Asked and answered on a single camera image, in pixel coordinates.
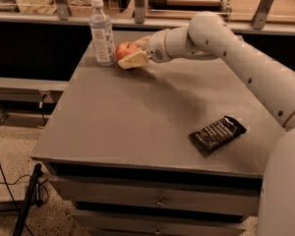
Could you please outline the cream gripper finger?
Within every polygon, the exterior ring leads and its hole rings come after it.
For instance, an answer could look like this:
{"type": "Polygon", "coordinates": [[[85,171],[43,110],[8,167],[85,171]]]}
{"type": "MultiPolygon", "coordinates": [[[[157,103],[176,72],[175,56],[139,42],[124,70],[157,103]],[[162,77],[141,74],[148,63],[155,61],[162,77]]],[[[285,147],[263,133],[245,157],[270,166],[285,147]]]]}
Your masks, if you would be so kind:
{"type": "Polygon", "coordinates": [[[140,39],[137,39],[134,41],[135,44],[137,44],[140,48],[146,49],[147,48],[147,42],[149,39],[149,35],[142,37],[140,39]]]}
{"type": "Polygon", "coordinates": [[[145,50],[138,48],[134,52],[120,59],[118,61],[118,65],[124,70],[139,68],[146,65],[148,63],[148,60],[148,53],[145,50]]]}

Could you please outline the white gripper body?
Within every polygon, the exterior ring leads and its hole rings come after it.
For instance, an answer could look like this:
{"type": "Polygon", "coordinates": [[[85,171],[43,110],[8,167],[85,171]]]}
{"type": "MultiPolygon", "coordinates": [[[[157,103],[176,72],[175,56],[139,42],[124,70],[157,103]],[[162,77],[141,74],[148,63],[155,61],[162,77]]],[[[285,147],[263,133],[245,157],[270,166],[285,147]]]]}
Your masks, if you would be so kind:
{"type": "Polygon", "coordinates": [[[164,29],[155,32],[147,38],[146,51],[149,58],[156,63],[168,62],[170,60],[165,48],[166,35],[167,29],[164,29]]]}

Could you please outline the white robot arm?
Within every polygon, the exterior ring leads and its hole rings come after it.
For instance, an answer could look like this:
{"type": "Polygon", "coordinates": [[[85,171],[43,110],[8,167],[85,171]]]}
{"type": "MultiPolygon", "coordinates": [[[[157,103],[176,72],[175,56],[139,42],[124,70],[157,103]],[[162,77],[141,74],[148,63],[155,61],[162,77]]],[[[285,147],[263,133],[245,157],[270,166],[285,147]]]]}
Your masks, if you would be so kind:
{"type": "Polygon", "coordinates": [[[200,12],[185,27],[136,40],[117,55],[123,69],[150,60],[222,59],[286,130],[266,162],[256,236],[295,236],[295,72],[238,38],[212,12],[200,12]]]}

